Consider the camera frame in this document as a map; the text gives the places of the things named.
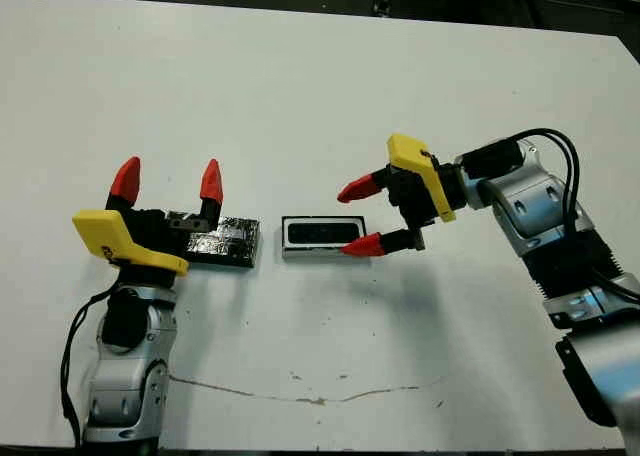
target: aluminum foil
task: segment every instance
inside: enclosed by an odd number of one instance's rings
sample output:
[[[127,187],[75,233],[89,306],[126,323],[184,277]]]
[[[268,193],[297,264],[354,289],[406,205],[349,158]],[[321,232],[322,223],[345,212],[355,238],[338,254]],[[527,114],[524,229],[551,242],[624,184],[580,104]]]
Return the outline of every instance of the aluminum foil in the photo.
[[[194,263],[253,268],[259,236],[259,221],[223,217],[216,231],[191,233],[186,258]]]

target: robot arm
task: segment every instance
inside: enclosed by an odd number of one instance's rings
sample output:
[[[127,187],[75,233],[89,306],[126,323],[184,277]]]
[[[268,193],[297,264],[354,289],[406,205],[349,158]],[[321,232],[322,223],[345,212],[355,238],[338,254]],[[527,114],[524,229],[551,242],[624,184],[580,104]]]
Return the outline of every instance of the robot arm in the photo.
[[[538,134],[563,149],[566,186],[540,165],[536,147],[525,139]],[[491,206],[544,293],[553,325],[568,330],[556,351],[580,406],[593,422],[618,426],[627,451],[640,454],[640,283],[621,270],[576,202],[577,154],[557,135],[566,139],[553,130],[525,131],[443,165],[424,143],[392,135],[390,164],[350,183],[338,200],[362,199],[386,187],[407,229],[365,236],[343,251],[382,256],[421,250],[423,226],[436,218],[452,222],[455,210],[467,204]]]
[[[118,269],[116,282],[74,318],[60,370],[64,416],[82,454],[156,453],[177,331],[174,280],[187,274],[191,233],[215,230],[220,217],[222,179],[215,159],[202,178],[199,214],[133,209],[139,186],[140,160],[132,157],[116,174],[105,209],[82,210],[73,217],[89,252]],[[88,308],[107,298],[85,424],[67,391],[71,343]]]

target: black wire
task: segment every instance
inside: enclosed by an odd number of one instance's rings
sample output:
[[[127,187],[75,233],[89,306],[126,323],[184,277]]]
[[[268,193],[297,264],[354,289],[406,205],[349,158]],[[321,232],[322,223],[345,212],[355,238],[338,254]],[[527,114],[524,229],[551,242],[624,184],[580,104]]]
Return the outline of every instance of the black wire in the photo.
[[[73,344],[73,338],[75,337],[78,329],[87,317],[89,308],[99,301],[102,301],[109,297],[113,292],[118,282],[113,283],[109,289],[102,291],[101,293],[92,296],[87,303],[85,303],[73,317],[71,326],[69,327],[69,334],[67,335],[67,342],[65,343],[64,353],[62,354],[62,363],[60,364],[60,401],[62,403],[62,413],[66,419],[69,420],[71,429],[73,430],[73,439],[75,448],[80,448],[81,444],[81,431],[80,421],[75,408],[73,407],[73,401],[69,396],[69,367],[71,363],[71,345]]]
[[[577,232],[575,220],[577,217],[576,205],[578,199],[578,186],[580,184],[580,160],[578,158],[578,152],[571,140],[566,135],[555,129],[529,129],[511,136],[509,139],[519,141],[530,136],[544,136],[550,139],[558,145],[565,157],[565,161],[567,163],[567,178],[562,196],[562,224],[564,226],[566,237],[574,237]],[[594,267],[589,268],[589,271],[593,281],[603,289],[611,291],[624,301],[633,304],[640,304],[640,293],[631,291],[630,289],[611,281]]]
[[[578,199],[578,185],[580,184],[580,161],[578,153],[571,140],[560,131],[549,128],[536,128],[514,134],[509,139],[520,141],[531,136],[543,136],[555,143],[564,155],[567,164],[564,193],[562,196],[562,225],[569,237],[576,233],[576,205]]]

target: white table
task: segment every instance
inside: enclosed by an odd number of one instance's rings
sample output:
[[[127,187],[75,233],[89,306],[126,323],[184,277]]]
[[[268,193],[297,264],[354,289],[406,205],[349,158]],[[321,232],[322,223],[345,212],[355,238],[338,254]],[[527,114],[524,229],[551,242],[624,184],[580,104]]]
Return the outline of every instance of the white table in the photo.
[[[0,0],[0,45],[0,443],[72,442],[58,391],[66,331],[115,271],[88,254],[71,216],[103,207],[115,171],[137,154],[138,207],[196,210],[202,171],[217,157],[224,213],[262,223],[255,269],[198,267],[178,284],[170,362],[177,378],[253,396],[172,382],[163,446],[621,446],[579,409],[553,349],[561,333],[490,211],[425,230],[425,252],[371,262],[285,262],[279,244],[282,215],[362,214],[370,231],[401,227],[384,196],[335,198],[385,164],[392,131],[426,140],[444,162],[547,126],[573,137],[580,199],[639,274],[640,71],[617,39]],[[73,351],[70,388],[83,414],[103,311],[92,310]],[[318,398],[326,402],[295,401]]]

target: red fingertip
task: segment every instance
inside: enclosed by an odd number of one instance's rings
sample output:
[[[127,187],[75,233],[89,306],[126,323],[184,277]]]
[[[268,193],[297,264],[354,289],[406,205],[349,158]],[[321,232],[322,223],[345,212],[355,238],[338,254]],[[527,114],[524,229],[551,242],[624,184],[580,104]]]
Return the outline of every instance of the red fingertip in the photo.
[[[348,203],[354,199],[364,199],[379,193],[380,188],[373,180],[373,175],[367,174],[349,183],[338,195],[338,201]]]
[[[352,241],[341,249],[350,256],[384,256],[386,253],[380,244],[380,233],[373,233]]]
[[[222,204],[222,176],[218,161],[212,159],[202,176],[200,186],[200,197],[203,199],[215,199],[218,204]]]
[[[140,191],[140,158],[133,156],[118,170],[109,193],[120,196],[133,205],[138,199],[138,191]]]

